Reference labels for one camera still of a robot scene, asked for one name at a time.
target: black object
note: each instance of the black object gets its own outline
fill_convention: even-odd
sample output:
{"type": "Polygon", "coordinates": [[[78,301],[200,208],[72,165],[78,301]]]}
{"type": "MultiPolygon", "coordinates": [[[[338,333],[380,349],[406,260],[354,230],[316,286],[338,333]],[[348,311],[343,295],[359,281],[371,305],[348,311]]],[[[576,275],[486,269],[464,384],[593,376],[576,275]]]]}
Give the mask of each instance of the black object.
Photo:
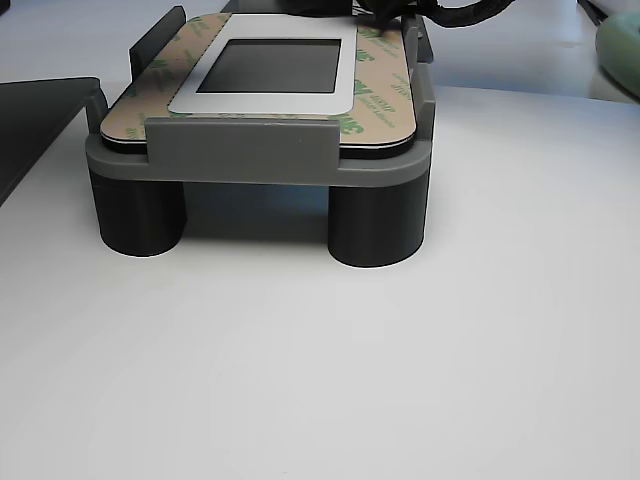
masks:
{"type": "Polygon", "coordinates": [[[184,8],[173,7],[157,22],[144,37],[129,50],[131,79],[135,80],[151,63],[160,50],[171,40],[187,22],[184,8]]]}
{"type": "Polygon", "coordinates": [[[379,267],[410,257],[424,238],[429,171],[384,188],[329,188],[329,252],[339,262],[379,267]]]}
{"type": "Polygon", "coordinates": [[[582,7],[582,9],[589,17],[589,20],[591,20],[596,27],[604,22],[608,17],[606,13],[604,13],[588,0],[578,0],[578,5],[582,7]]]}
{"type": "Polygon", "coordinates": [[[93,95],[97,78],[0,84],[0,205],[93,95]]]}
{"type": "Polygon", "coordinates": [[[187,222],[181,182],[123,181],[89,170],[100,236],[116,252],[149,257],[172,249],[187,222]]]}

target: black cable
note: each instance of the black cable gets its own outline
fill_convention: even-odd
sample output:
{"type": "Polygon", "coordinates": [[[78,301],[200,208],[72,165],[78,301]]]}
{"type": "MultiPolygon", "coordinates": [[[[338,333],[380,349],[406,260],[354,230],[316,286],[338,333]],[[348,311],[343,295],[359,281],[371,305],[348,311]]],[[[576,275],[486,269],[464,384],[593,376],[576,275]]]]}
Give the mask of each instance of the black cable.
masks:
{"type": "Polygon", "coordinates": [[[479,0],[464,7],[443,7],[438,0],[356,0],[383,26],[405,14],[424,15],[445,28],[469,27],[495,17],[514,0],[479,0]]]}

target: cylindrical leg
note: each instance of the cylindrical leg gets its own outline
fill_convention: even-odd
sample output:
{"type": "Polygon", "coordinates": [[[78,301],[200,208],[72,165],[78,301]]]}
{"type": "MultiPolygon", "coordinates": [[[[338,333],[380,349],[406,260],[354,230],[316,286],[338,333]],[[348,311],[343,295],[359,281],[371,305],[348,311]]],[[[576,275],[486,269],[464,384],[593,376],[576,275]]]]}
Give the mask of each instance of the cylindrical leg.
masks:
{"type": "Polygon", "coordinates": [[[114,180],[89,170],[100,236],[116,252],[150,257],[173,248],[187,214],[181,182],[114,180]]]}
{"type": "Polygon", "coordinates": [[[429,172],[383,188],[329,189],[329,252],[354,267],[400,262],[424,238],[429,172]]]}

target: gray plastic holder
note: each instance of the gray plastic holder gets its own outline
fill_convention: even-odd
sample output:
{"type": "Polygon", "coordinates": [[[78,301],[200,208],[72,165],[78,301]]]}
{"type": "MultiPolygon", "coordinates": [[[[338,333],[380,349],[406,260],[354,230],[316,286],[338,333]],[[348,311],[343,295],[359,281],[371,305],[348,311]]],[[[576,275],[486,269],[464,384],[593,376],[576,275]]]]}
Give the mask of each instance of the gray plastic holder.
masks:
{"type": "Polygon", "coordinates": [[[95,131],[88,136],[89,168],[117,180],[387,187],[429,170],[435,99],[428,66],[417,60],[419,26],[403,19],[416,133],[391,158],[340,158],[336,120],[148,118],[147,154],[119,153],[95,131]]]}

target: green object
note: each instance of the green object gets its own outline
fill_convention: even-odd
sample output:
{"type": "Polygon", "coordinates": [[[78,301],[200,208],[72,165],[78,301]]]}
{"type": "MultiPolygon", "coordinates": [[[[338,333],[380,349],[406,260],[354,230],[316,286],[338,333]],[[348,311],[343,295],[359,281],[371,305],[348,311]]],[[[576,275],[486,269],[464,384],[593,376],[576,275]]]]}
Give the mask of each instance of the green object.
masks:
{"type": "Polygon", "coordinates": [[[607,18],[598,28],[596,50],[607,73],[640,97],[640,12],[607,18]]]}

